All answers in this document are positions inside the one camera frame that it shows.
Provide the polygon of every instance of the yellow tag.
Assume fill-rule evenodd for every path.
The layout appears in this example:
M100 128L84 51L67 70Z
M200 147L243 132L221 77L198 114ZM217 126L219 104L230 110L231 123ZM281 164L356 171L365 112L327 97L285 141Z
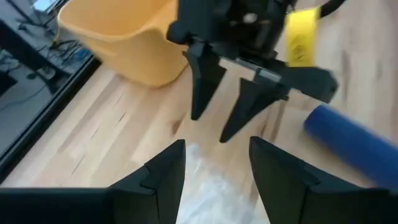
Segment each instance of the yellow tag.
M312 67L315 64L315 34L319 8L294 11L287 15L287 65Z

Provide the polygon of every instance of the yellow bucket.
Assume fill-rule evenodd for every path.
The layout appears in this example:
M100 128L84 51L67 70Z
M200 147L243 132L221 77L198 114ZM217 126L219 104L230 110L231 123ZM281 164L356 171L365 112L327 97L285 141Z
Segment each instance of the yellow bucket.
M58 23L121 75L162 86L187 64L185 47L165 38L176 12L177 0L72 0L62 7Z

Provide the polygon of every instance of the blue foam roller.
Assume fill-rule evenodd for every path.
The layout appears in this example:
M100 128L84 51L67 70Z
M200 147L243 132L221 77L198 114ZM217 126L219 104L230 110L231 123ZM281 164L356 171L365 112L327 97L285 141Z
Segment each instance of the blue foam roller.
M304 130L380 187L398 189L398 148L325 105L304 122Z

